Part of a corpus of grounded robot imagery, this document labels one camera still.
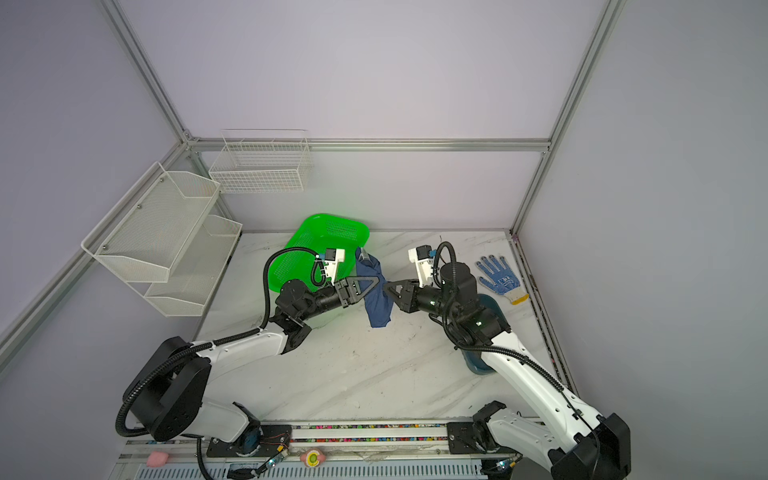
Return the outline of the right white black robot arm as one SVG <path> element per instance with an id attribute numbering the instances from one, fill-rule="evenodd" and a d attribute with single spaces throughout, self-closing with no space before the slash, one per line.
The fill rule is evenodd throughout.
<path id="1" fill-rule="evenodd" d="M 602 415 L 543 367 L 513 332 L 495 300 L 479 293 L 469 267 L 442 267 L 439 286 L 387 282 L 384 293 L 404 313 L 424 312 L 455 348 L 475 354 L 506 380 L 540 418 L 515 419 L 499 401 L 474 417 L 475 440 L 487 452 L 508 448 L 555 479 L 624 479 L 631 472 L 631 432 L 617 414 Z"/>

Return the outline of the dark teal plastic tray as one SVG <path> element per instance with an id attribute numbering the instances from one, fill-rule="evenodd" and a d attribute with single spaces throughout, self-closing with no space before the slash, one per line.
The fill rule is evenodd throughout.
<path id="1" fill-rule="evenodd" d="M 509 332 L 511 327 L 507 321 L 498 302 L 489 295 L 479 294 L 478 303 L 481 307 L 479 319 L 482 325 L 480 332 L 490 332 L 498 334 L 500 332 Z M 462 351 L 465 363 L 469 370 L 476 375 L 491 375 L 495 370 L 482 359 L 481 352 Z"/>

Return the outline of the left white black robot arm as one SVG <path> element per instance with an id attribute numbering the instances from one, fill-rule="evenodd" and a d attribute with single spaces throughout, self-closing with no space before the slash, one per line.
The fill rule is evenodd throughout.
<path id="1" fill-rule="evenodd" d="M 149 435 L 158 442 L 177 436 L 214 437 L 233 442 L 259 421 L 236 402 L 213 400 L 208 386 L 254 362 L 289 353 L 307 338 L 306 321 L 363 300 L 380 285 L 377 277 L 347 277 L 312 292 L 300 280 L 283 285 L 269 318 L 279 332 L 259 327 L 217 340 L 163 341 L 126 388 L 115 420 L 118 435 Z"/>

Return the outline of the green plastic perforated basket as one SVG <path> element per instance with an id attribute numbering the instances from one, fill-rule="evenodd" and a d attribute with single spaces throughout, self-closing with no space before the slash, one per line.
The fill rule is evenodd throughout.
<path id="1" fill-rule="evenodd" d="M 337 270 L 337 278 L 344 278 L 355 273 L 354 254 L 358 248 L 366 245 L 370 230 L 362 222 L 330 214 L 316 214 L 306 218 L 288 243 L 286 248 L 305 247 L 317 254 L 324 255 L 327 249 L 344 249 L 345 261 Z M 288 281 L 298 279 L 314 292 L 310 277 L 315 261 L 308 253 L 289 252 L 274 260 L 269 269 L 269 289 L 279 292 Z"/>

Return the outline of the dark blue paper napkin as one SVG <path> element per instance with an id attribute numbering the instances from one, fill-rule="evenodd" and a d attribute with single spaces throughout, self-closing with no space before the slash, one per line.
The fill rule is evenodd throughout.
<path id="1" fill-rule="evenodd" d="M 383 290 L 386 283 L 380 261 L 358 247 L 355 251 L 356 274 L 359 277 L 376 277 L 378 284 L 365 296 L 364 305 L 372 328 L 384 328 L 391 321 L 393 300 Z"/>

